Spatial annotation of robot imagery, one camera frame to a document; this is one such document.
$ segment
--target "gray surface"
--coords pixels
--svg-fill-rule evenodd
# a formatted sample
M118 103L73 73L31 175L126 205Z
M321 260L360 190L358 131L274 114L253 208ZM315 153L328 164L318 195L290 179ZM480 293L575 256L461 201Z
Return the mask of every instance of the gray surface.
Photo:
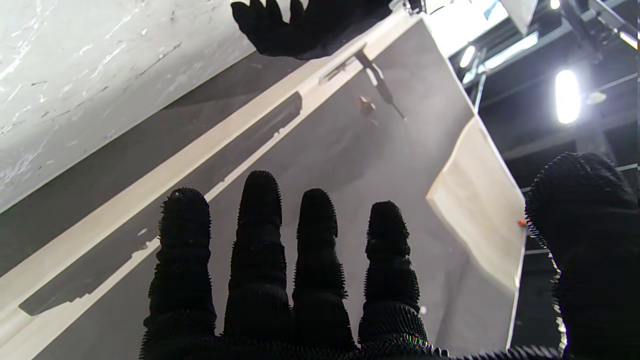
M423 319L430 338L455 354L503 348L513 296L504 294L469 261L466 248L453 238L424 200L472 110L421 23L375 63L383 71L397 105L408 117L409 131L361 72L250 169L271 171L280 183L282 241L287 259L290 264L296 259L295 228L302 193L313 187L324 188L332 196L338 214L337 252L344 263L349 290L346 305L355 330L362 314L362 285L368 265L364 245L369 209L375 201L391 199L403 210L412 234L412 260L420 281L421 305L427 308ZM378 108L374 118L379 126L359 113L360 95L373 99ZM197 106L202 112L216 111L207 104L205 100ZM263 121L256 126L263 129L256 133L273 134ZM232 169L208 161L180 183L207 192ZM209 270L219 329L227 297L237 205L245 177L246 173L211 202ZM140 236L140 241L149 241L156 235L153 229L159 216L158 204L152 204L123 225L117 235L104 241L124 243L144 228L150 231ZM123 250L121 255L130 253ZM154 256L145 259L37 359L135 358L143 333L142 319L148 315L146 294L155 262ZM101 267L99 263L85 266ZM291 286L292 271L289 280Z
M302 64L252 53L1 213L0 276Z

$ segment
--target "white panel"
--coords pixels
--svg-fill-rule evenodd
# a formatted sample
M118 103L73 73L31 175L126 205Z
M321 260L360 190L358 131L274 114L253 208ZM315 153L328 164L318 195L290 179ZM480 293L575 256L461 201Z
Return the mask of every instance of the white panel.
M509 17L523 35L527 34L538 0L500 0Z
M477 117L463 130L426 198L484 271L517 293L524 197Z
M1 1L0 211L251 53L229 3Z

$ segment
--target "black ceiling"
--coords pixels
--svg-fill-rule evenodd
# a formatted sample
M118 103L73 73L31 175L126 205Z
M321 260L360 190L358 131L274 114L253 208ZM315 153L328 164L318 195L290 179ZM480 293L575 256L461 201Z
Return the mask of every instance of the black ceiling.
M627 0L614 11L635 24L636 7L635 1ZM532 31L541 31L540 19L549 23L554 14L548 11L548 0L540 1ZM520 38L514 25L506 21L474 45L481 43L496 53ZM479 105L480 117L505 155L518 185L529 186L546 163L565 151L577 150L576 137L596 130L604 132L617 166L637 162L637 51L616 37L602 48L603 60L592 64L573 33L540 45L546 42L543 39L530 53L488 75ZM461 52L450 57L454 68L459 56ZM607 99L596 106L583 105L580 118L573 124L560 124L556 119L554 81L562 69L576 72L584 94L625 77L627 80L600 90ZM637 171L626 173L637 189Z

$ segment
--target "bright light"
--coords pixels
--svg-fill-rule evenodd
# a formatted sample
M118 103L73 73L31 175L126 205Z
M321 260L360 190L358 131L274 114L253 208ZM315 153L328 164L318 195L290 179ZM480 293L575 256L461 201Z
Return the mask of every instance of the bright light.
M467 67L471 62L471 59L474 57L474 53L476 52L476 48L471 45L465 50L465 53L462 54L462 59L460 59L460 67Z
M624 31L620 31L620 38L627 44L631 45L634 49L638 50L638 40L634 39L634 37Z
M574 122L580 115L580 89L571 70L562 70L556 76L556 111L562 124Z

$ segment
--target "fuzzy black glove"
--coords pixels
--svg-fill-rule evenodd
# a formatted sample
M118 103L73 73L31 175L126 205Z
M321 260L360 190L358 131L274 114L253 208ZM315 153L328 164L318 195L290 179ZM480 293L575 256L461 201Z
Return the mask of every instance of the fuzzy black glove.
M390 0L291 0L284 22L276 0L231 3L234 19L260 54L299 60L322 58L391 14Z
M545 182L541 178L538 184ZM532 211L535 207L531 203L527 209ZM544 209L544 202L539 202L537 209ZM530 219L535 222L532 214L529 213ZM211 254L209 205L196 190L173 191L164 203L160 221L161 250L149 290L150 316L145 320L147 332L140 358L448 358L445 350L429 344L418 316L419 286L409 260L408 231L395 204L379 202L371 208L365 250L370 263L358 330L359 348L351 337L342 302L346 289L342 265L335 253L337 221L329 196L314 189L302 199L293 307L287 296L281 224L275 179L268 172L252 172L244 185L238 215L224 331L216 336L216 312L207 269ZM540 232L548 234L548 241L555 241L552 235L560 228L550 225ZM570 301L588 303L571 297L572 292L562 287L558 291L559 299L569 296ZM609 299L608 304L616 301ZM468 359L559 359L559 354L532 347Z

